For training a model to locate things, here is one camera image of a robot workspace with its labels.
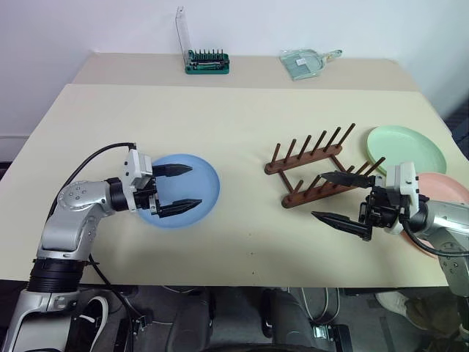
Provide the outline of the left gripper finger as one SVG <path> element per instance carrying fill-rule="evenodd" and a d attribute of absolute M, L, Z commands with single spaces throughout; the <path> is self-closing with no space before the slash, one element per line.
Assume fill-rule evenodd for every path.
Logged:
<path fill-rule="evenodd" d="M 152 167 L 152 175 L 154 177 L 175 177 L 183 175 L 192 170 L 193 168 L 191 166 L 187 166 L 184 164 L 154 165 Z"/>
<path fill-rule="evenodd" d="M 201 199 L 181 199 L 171 203 L 170 205 L 160 206 L 159 217 L 166 218 L 176 216 L 197 207 L 201 203 Z"/>

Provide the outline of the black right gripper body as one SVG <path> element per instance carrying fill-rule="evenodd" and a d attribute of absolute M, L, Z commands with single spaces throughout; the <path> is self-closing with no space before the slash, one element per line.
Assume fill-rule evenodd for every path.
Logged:
<path fill-rule="evenodd" d="M 398 213 L 398 192 L 390 188 L 372 186 L 370 194 L 360 205 L 358 221 L 369 227 L 391 228 Z"/>

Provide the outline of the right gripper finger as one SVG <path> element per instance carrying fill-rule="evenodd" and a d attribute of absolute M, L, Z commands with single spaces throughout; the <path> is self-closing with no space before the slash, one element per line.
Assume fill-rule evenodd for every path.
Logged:
<path fill-rule="evenodd" d="M 383 178 L 374 175 L 365 176 L 349 172 L 334 171 L 322 173 L 320 176 L 328 182 L 347 187 L 372 188 L 382 187 L 384 185 Z"/>
<path fill-rule="evenodd" d="M 352 221 L 349 217 L 336 213 L 312 211 L 311 214 L 336 230 L 357 235 L 364 241 L 370 241 L 372 239 L 371 225 Z"/>

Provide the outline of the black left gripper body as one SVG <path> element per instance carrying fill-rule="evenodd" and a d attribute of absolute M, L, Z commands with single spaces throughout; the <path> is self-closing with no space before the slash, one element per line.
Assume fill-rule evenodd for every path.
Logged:
<path fill-rule="evenodd" d="M 137 209 L 149 210 L 153 216 L 160 215 L 156 177 L 151 177 L 145 186 L 137 188 L 133 198 Z"/>

